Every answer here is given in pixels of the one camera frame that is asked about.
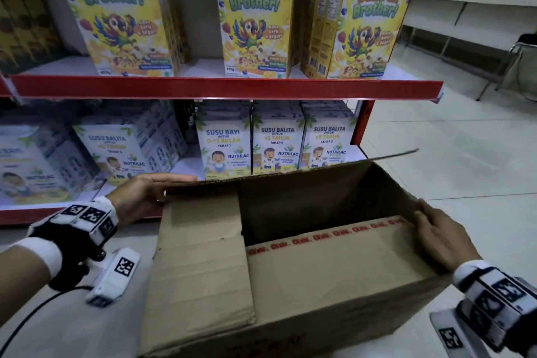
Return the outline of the white blue milk powder box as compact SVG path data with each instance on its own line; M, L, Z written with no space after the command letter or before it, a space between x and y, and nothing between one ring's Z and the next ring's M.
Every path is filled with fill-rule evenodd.
M0 205L64 202L95 189L98 166L75 132L42 118L0 119Z
M251 175L249 101L203 101L198 106L196 128L205 180Z
M305 117L300 169L345 162L357 117L345 101L301 101Z
M299 101L254 101L252 174L299 169L305 117Z
M105 101L72 127L111 185L171 172L187 153L172 104L160 100Z

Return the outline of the person's right hand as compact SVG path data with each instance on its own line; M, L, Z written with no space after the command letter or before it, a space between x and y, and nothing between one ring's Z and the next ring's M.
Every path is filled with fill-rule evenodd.
M420 244L429 256L441 266L454 273L464 263L481 260L482 257L473 245L464 226L449 217L444 211L443 213L446 219L444 244L422 245L421 242Z

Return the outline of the person's left hand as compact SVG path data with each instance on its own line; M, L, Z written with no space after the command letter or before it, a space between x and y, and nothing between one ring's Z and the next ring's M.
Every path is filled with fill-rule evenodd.
M116 210L118 229L144 219L156 212L159 208L164 207L168 202L166 192L176 188L153 188L147 184L148 182L144 179L144 175L145 174L139 174L129 179L106 196Z

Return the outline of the red and white store shelf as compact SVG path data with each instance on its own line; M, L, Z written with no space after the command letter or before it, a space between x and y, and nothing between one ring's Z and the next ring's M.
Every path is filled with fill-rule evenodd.
M15 90L13 97L58 99L150 99L172 100L220 98L283 100L365 100L359 114L353 144L359 145L375 101L435 101L445 87L440 80L413 80L402 70L388 68L381 81L315 81L296 68L287 80L247 80L225 77L218 32L216 0L180 0L186 35L193 54L179 77L105 77L94 74L88 58L69 56L4 83Z

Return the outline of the person's left forearm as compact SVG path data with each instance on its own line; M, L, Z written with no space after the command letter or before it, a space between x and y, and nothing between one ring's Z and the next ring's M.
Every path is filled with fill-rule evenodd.
M0 253L0 328L51 279L36 253L18 245Z

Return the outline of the brown cardboard box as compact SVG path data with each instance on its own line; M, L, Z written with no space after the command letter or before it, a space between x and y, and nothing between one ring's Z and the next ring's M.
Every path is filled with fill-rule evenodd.
M299 358L392 334L439 295L417 199L376 162L184 183L158 233L137 358Z

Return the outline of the yellow parrot cereal box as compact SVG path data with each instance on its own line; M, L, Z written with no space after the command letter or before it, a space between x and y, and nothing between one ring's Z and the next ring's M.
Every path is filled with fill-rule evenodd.
M286 79L294 0L218 0L225 75Z
M310 79L380 80L410 0L315 0L303 72Z
M179 0L67 0L100 76L175 77L189 59Z
M0 74L19 74L66 55L44 0L0 0Z

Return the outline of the metal frame chair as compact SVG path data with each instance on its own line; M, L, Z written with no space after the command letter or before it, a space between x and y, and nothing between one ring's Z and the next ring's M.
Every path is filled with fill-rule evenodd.
M518 87L518 94L525 100L537 103L537 98L531 98L525 95L522 92L522 86L520 84L520 63L523 58L525 50L537 50L537 31L532 34L522 34L519 36L517 41L512 45L508 50L507 54L500 61L500 64L497 66L495 72L493 73L493 78L490 79L483 89L480 91L478 97L475 99L476 102L480 102L489 87L494 83L494 91L499 91L503 86L507 75L513 66L516 67L515 70L515 83Z

